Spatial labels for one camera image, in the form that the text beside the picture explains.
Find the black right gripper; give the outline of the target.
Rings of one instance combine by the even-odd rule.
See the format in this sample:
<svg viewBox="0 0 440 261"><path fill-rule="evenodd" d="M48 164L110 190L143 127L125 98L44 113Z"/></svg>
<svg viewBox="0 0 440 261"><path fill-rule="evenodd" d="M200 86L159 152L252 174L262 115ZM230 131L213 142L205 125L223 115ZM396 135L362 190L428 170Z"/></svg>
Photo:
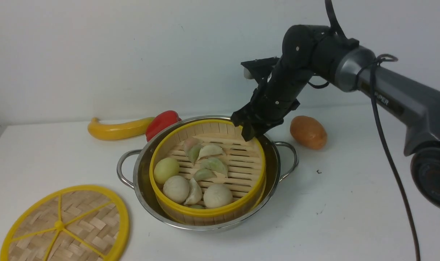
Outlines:
<svg viewBox="0 0 440 261"><path fill-rule="evenodd" d="M250 101L231 116L233 124L242 127L244 141L283 124L284 117L300 105L297 96L313 75L310 69L294 68L280 58L253 91Z"/></svg>

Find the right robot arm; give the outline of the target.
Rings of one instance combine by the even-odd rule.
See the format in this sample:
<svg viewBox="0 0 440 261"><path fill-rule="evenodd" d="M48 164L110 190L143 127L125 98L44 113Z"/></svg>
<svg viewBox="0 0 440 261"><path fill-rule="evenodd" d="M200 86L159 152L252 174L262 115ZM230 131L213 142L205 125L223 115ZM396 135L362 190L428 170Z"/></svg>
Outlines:
<svg viewBox="0 0 440 261"><path fill-rule="evenodd" d="M249 141L283 124L299 106L297 96L314 76L341 91L361 91L406 128L404 155L420 193L440 208L440 91L379 66L381 58L323 25L293 25L282 55L250 101L231 121Z"/></svg>

